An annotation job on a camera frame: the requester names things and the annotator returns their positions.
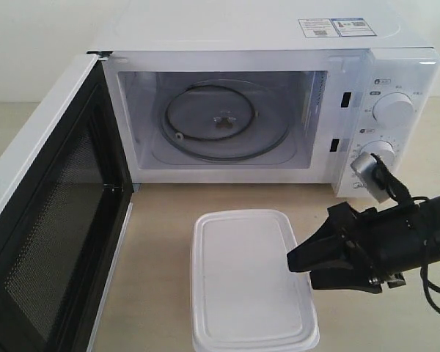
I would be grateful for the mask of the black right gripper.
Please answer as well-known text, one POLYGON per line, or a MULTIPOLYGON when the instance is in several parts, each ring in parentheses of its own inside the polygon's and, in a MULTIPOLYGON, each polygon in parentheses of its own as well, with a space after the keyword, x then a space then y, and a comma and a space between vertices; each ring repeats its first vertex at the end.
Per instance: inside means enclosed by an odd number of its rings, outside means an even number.
POLYGON ((398 205, 378 212, 330 207, 328 218, 305 242, 287 253, 289 271, 309 271, 314 290, 382 293, 382 283, 406 285, 403 272, 422 262, 431 212, 398 205))

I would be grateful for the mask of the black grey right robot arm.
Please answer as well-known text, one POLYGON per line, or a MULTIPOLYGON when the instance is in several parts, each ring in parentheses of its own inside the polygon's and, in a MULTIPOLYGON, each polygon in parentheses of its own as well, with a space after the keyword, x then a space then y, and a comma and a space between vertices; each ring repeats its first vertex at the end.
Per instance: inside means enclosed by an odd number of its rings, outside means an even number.
POLYGON ((315 290, 379 294, 403 286, 403 272, 440 261, 440 196, 417 204, 359 212, 347 202, 305 242, 287 253, 294 273, 309 273, 315 290))

